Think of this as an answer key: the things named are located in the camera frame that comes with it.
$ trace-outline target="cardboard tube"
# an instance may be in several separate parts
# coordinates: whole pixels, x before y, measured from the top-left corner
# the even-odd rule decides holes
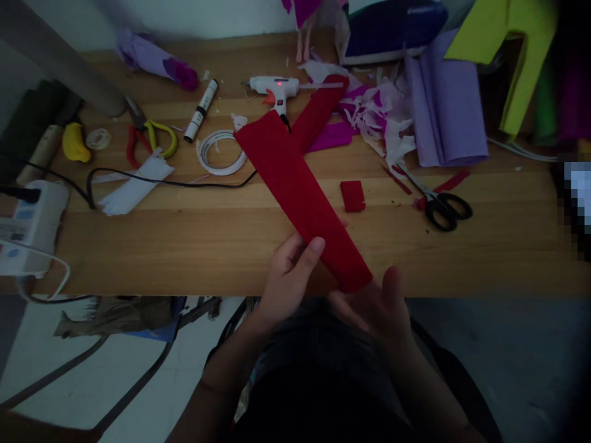
[[[107,117],[126,110],[121,91],[22,0],[0,1],[0,38]]]

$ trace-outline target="tape roll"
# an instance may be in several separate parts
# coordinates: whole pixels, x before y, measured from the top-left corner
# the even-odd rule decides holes
[[[111,143],[111,133],[106,129],[95,129],[86,137],[86,146],[95,151],[105,149]]]
[[[231,131],[231,130],[215,131],[215,132],[212,132],[211,134],[209,134],[207,136],[207,138],[205,140],[203,140],[202,144],[199,144],[199,141],[197,141],[197,143],[196,143],[197,157],[199,158],[199,163],[201,163],[201,166],[203,166],[204,169],[206,169],[210,174],[221,175],[221,176],[231,175],[231,174],[235,173],[237,170],[239,170],[240,168],[242,168],[242,166],[244,166],[244,163],[246,163],[246,154],[244,153],[244,151],[241,151],[240,156],[238,157],[238,160],[236,160],[234,162],[234,164],[232,164],[226,168],[222,168],[222,169],[212,168],[207,163],[207,153],[209,152],[209,148],[211,148],[213,145],[215,145],[216,142],[219,142],[220,140],[236,140],[234,138],[234,131]]]

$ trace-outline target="power strip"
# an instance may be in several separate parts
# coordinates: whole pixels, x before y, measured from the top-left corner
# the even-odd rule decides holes
[[[39,189],[41,195],[36,203],[19,200],[12,219],[4,219],[4,225],[12,221],[18,227],[7,239],[53,255],[55,236],[62,213],[68,205],[70,191],[59,183],[46,180],[35,180],[25,188]],[[0,252],[0,276],[34,275],[42,278],[49,270],[51,261],[50,257],[6,244]]]

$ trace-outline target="scissors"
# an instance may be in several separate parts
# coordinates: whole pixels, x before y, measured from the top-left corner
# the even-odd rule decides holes
[[[140,107],[136,102],[133,101],[131,97],[126,95],[125,99],[129,105],[129,114],[131,115],[131,121],[133,122],[133,124],[129,126],[129,141],[127,142],[127,161],[129,161],[131,166],[136,169],[139,169],[141,166],[135,159],[135,144],[138,140],[144,145],[150,154],[154,152],[155,149],[157,149],[158,142],[156,141],[155,128],[168,132],[171,135],[171,145],[161,154],[161,156],[163,158],[172,157],[172,155],[177,151],[177,145],[179,143],[177,135],[168,126],[156,123],[153,120],[148,120],[143,115]],[[143,136],[143,130],[146,128],[148,128],[148,134],[150,136],[149,143],[148,140],[146,140],[146,138]]]
[[[467,220],[472,216],[472,207],[466,202],[466,200],[449,193],[436,193],[418,181],[402,162],[396,163],[396,166],[398,166],[407,177],[410,178],[411,182],[413,182],[414,185],[425,194],[425,197],[427,198],[425,214],[437,229],[444,232],[453,231],[457,228],[456,220]],[[458,211],[458,209],[450,202],[455,203],[461,211]],[[438,213],[439,216],[447,222],[447,225],[439,223],[435,218],[435,213]]]

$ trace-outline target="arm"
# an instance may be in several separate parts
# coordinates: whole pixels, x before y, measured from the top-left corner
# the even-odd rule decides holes
[[[398,270],[392,267],[384,274],[382,288],[374,282],[354,294],[334,291],[329,301],[341,320],[375,339],[416,430],[433,441],[484,442],[414,341],[399,280]]]
[[[259,305],[212,356],[167,442],[217,442],[226,436],[259,354],[300,305],[323,250],[323,239],[306,247],[297,233],[277,248]]]

